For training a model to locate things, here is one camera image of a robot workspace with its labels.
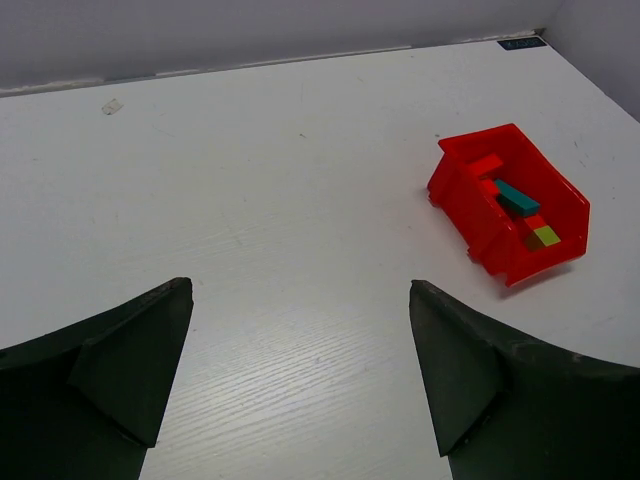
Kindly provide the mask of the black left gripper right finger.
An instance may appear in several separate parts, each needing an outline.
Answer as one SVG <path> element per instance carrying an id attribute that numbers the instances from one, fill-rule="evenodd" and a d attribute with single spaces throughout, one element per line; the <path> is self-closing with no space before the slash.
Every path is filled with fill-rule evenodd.
<path id="1" fill-rule="evenodd" d="M 439 454 L 456 479 L 635 479 L 639 371 L 575 353 L 410 289 Z"/>

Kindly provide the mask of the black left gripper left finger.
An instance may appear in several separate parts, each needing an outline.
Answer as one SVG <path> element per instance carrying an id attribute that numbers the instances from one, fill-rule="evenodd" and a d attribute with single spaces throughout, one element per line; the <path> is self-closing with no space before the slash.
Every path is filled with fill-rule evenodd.
<path id="1" fill-rule="evenodd" d="M 136 479 L 155 447 L 189 331 L 174 278 L 1 352 L 4 479 Z"/>

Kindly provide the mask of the red plastic bin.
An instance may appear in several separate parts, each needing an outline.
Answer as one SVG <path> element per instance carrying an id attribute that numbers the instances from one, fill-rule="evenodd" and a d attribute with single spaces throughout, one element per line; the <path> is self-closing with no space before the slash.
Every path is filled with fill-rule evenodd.
<path id="1" fill-rule="evenodd" d="M 431 203 L 441 208 L 468 246 L 470 258 L 508 286 L 583 256 L 587 250 L 590 203 L 513 123 L 438 142 L 443 156 L 428 184 Z M 470 174 L 467 164 L 497 154 L 504 165 L 490 179 L 501 179 L 540 204 L 521 217 L 504 207 Z M 561 242 L 529 251 L 525 239 L 550 226 Z"/>

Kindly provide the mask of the teal long wood block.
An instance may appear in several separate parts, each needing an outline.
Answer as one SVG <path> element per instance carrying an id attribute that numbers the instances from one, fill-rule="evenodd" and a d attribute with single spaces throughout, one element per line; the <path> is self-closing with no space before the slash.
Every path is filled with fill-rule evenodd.
<path id="1" fill-rule="evenodd" d="M 498 201 L 504 207 L 521 217 L 533 216 L 539 212 L 540 204 L 520 190 L 501 179 L 496 179 L 495 185 L 498 188 Z"/>

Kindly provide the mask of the red rectangular wood block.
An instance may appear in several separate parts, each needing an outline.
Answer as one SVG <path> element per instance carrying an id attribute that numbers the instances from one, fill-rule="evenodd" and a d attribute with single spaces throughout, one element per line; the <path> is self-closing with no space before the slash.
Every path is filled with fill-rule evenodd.
<path id="1" fill-rule="evenodd" d="M 502 159 L 495 153 L 485 155 L 481 158 L 470 161 L 467 169 L 471 175 L 477 178 L 488 178 L 504 165 Z"/>

